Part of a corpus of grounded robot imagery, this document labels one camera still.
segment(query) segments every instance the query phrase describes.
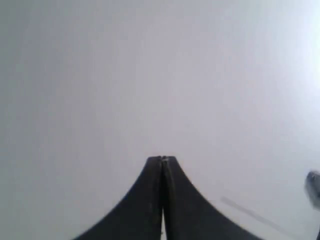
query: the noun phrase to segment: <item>gray background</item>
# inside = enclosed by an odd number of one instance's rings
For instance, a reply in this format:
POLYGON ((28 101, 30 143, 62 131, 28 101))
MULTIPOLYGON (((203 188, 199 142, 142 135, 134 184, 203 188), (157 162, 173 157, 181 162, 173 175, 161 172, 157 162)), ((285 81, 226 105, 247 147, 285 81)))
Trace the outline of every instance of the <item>gray background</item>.
POLYGON ((225 215, 266 240, 315 239, 316 0, 4 0, 0 233, 69 240, 175 155, 225 215))

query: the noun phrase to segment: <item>white surface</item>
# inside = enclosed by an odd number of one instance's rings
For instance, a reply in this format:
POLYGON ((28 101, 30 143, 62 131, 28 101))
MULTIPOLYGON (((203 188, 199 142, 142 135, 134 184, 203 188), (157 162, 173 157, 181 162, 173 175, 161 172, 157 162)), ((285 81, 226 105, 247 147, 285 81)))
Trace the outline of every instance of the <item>white surface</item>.
POLYGON ((0 3, 0 233, 72 239, 175 155, 203 195, 266 240, 320 215, 315 0, 0 3))

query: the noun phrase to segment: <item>thin line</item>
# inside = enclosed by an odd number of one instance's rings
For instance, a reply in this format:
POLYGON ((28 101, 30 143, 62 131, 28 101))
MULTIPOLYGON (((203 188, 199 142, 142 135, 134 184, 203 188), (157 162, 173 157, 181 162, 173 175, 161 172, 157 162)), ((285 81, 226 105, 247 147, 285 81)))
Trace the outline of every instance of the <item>thin line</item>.
POLYGON ((236 202, 232 201, 231 199, 225 197, 225 196, 222 196, 221 197, 221 201, 225 204, 227 204, 228 206, 232 207, 232 208, 235 208, 237 210, 239 210, 240 212, 243 212, 249 216, 251 216, 252 218, 254 218, 255 220, 265 224, 265 225, 268 225, 269 227, 275 229, 276 231, 290 237, 290 238, 294 238, 296 240, 299 240, 300 238, 298 236, 296 236, 295 234, 283 229, 282 227, 280 227, 279 225, 277 225, 276 223, 264 218, 263 216, 260 216, 258 215, 257 213, 255 213, 254 211, 252 210, 249 210, 243 206, 240 206, 239 204, 237 204, 236 202))

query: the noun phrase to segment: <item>white wall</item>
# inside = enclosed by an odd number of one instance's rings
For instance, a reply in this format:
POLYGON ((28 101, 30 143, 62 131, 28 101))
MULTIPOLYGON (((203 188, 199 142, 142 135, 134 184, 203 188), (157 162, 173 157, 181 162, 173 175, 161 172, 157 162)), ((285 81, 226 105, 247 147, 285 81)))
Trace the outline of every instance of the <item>white wall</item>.
POLYGON ((203 195, 266 240, 316 238, 316 0, 0 3, 0 233, 72 239, 176 155, 203 195))

